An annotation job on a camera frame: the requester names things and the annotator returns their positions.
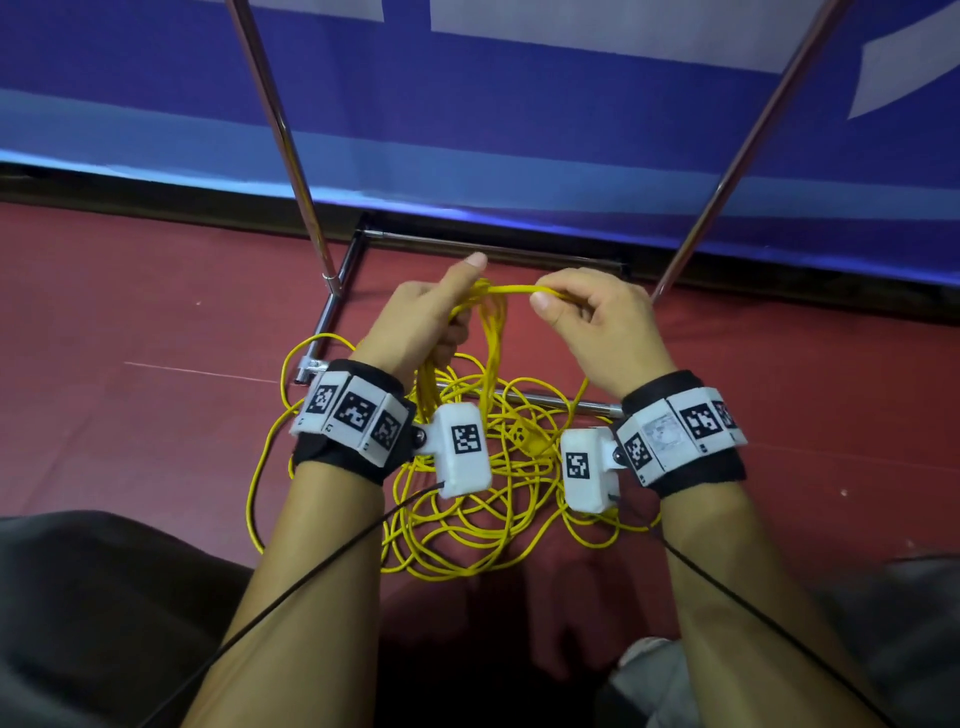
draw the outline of black wristband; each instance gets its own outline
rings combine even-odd
[[[623,398],[623,416],[627,419],[658,400],[704,386],[704,382],[688,369],[672,372],[647,382]],[[661,499],[687,488],[709,483],[726,483],[747,479],[747,469],[734,448],[720,450],[692,460],[674,471],[665,473],[649,486]]]
[[[343,446],[326,435],[318,435],[313,432],[301,432],[297,436],[297,444],[293,453],[294,468],[307,461],[327,463],[345,471],[356,473],[371,483],[383,485],[384,479],[390,473],[403,463],[413,459],[413,421],[414,415],[417,413],[417,407],[404,398],[403,385],[399,379],[369,364],[349,359],[337,359],[331,361],[326,370],[328,372],[348,372],[353,376],[359,376],[364,381],[393,395],[407,409],[409,413],[407,421],[396,436],[394,448],[382,468],[375,466],[374,463],[356,450]]]

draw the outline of blue backdrop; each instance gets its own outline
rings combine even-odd
[[[757,48],[810,0],[778,0],[796,29],[672,0],[689,28],[630,47],[595,17],[627,0],[556,2],[590,22],[262,0],[316,198],[676,246],[778,81]],[[0,159],[291,196],[223,4],[0,0],[0,24]],[[960,2],[855,3],[705,249],[960,284],[957,38]]]

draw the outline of person's right arm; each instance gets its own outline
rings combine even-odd
[[[590,380],[618,400],[676,371],[642,288],[583,268],[538,283],[587,302],[585,317],[577,306],[548,294],[531,298]],[[665,498],[660,510],[663,535],[677,550],[871,694],[813,599],[783,567],[739,484],[688,488]],[[792,644],[675,557],[669,556],[668,564],[690,680],[706,726],[881,725]]]

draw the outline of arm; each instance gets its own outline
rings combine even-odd
[[[622,400],[676,371],[646,292],[587,269],[540,279],[587,302],[534,294],[531,305],[565,340],[594,383]],[[852,658],[810,596],[783,568],[754,506],[736,483],[665,498],[663,534],[711,576],[752,602],[868,692]],[[684,652],[704,723],[722,726],[878,726],[846,689],[679,560],[668,559]]]
[[[352,358],[396,376],[408,390],[428,356],[449,364],[468,335],[467,317],[451,323],[450,311],[485,265],[474,254],[436,285],[401,285]],[[302,463],[225,639],[383,510],[379,483],[326,463]],[[184,728],[372,724],[379,587],[374,531],[210,670]]]

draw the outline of person's left hand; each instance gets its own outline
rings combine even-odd
[[[466,310],[450,321],[450,312],[486,267],[487,257],[474,253],[451,266],[439,283],[402,283],[350,358],[395,376],[406,391],[427,359],[438,367],[449,365],[467,341],[470,316]]]

